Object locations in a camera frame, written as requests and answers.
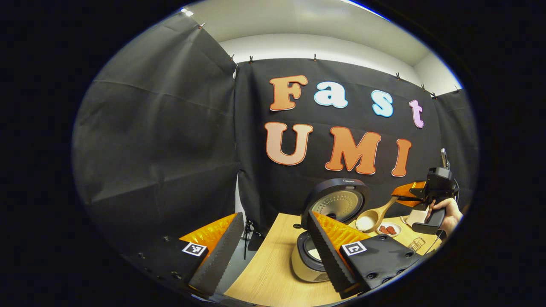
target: white wall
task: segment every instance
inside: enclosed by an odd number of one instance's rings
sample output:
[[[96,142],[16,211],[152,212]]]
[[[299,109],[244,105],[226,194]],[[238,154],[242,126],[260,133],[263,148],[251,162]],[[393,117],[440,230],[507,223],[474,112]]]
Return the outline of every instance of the white wall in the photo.
[[[310,34],[264,34],[220,42],[233,61],[245,62],[266,58],[313,58],[369,67],[396,75],[418,86],[419,76],[410,65],[376,49],[347,40]]]
[[[415,72],[425,85],[425,89],[441,95],[461,89],[457,78],[434,53],[429,53],[414,67]]]

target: blue letter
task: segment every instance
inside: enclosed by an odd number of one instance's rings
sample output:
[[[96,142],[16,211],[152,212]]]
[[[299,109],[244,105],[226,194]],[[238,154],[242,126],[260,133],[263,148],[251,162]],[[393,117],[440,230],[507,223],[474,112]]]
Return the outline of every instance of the blue letter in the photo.
[[[348,102],[345,100],[345,89],[336,82],[321,82],[317,84],[318,91],[314,95],[314,101],[320,105],[334,105],[336,108],[345,108]]]
[[[389,93],[375,90],[372,92],[372,100],[375,102],[372,109],[377,115],[390,117],[393,114],[393,98]]]

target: orange letter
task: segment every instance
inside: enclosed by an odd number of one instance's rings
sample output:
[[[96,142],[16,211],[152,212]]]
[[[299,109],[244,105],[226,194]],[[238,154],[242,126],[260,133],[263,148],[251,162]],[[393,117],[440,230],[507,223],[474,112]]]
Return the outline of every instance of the orange letter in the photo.
[[[381,135],[375,132],[366,132],[355,146],[351,131],[345,127],[333,127],[330,133],[334,135],[334,149],[330,162],[326,163],[326,169],[339,171],[343,169],[341,164],[341,156],[345,159],[347,170],[350,172],[358,160],[360,164],[356,171],[359,174],[372,175],[375,174],[375,157],[377,144],[381,141]]]
[[[411,142],[406,139],[398,139],[396,144],[398,145],[398,157],[396,158],[396,165],[390,173],[395,177],[404,177],[406,175],[406,164],[408,162]]]
[[[265,145],[265,151],[271,160],[278,164],[296,165],[304,160],[307,153],[307,139],[309,133],[313,132],[313,127],[309,125],[294,125],[292,128],[296,131],[296,150],[291,155],[285,155],[281,150],[282,133],[288,127],[280,122],[268,122],[265,129],[268,131],[268,138]]]
[[[307,78],[304,75],[273,78],[269,80],[269,83],[273,84],[273,103],[269,109],[271,111],[290,110],[296,106],[296,103],[290,100],[290,94],[294,99],[300,98],[300,84],[306,85]]]

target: wooden spoon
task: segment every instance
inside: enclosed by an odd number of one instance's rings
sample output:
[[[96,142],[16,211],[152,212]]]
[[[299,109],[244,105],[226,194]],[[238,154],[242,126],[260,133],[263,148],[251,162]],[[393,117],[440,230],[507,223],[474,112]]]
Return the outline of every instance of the wooden spoon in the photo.
[[[377,227],[379,227],[381,225],[381,222],[383,222],[383,217],[385,217],[385,213],[387,212],[387,210],[389,210],[390,206],[392,206],[398,200],[398,198],[399,198],[399,196],[393,196],[386,205],[384,205],[382,207],[379,207],[379,208],[370,209],[370,210],[366,210],[366,211],[362,212],[357,217],[357,221],[358,221],[359,218],[361,218],[363,216],[367,216],[371,220],[375,221],[375,223],[373,224],[373,227],[371,227],[370,229],[368,229],[366,231],[363,231],[363,233],[374,232],[377,229]]]

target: human hand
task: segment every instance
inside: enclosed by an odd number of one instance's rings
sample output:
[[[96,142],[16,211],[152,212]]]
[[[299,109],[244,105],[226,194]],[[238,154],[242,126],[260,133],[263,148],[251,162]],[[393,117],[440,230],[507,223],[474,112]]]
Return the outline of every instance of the human hand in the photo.
[[[446,209],[446,216],[444,217],[444,220],[442,224],[440,225],[440,229],[446,232],[446,235],[451,235],[459,221],[462,219],[462,213],[459,211],[459,206],[457,205],[457,202],[453,198],[444,199],[443,201],[436,204],[436,200],[433,200],[432,203],[429,206],[429,212],[426,215],[426,220],[429,219],[430,214],[433,210],[438,210],[440,208]]]

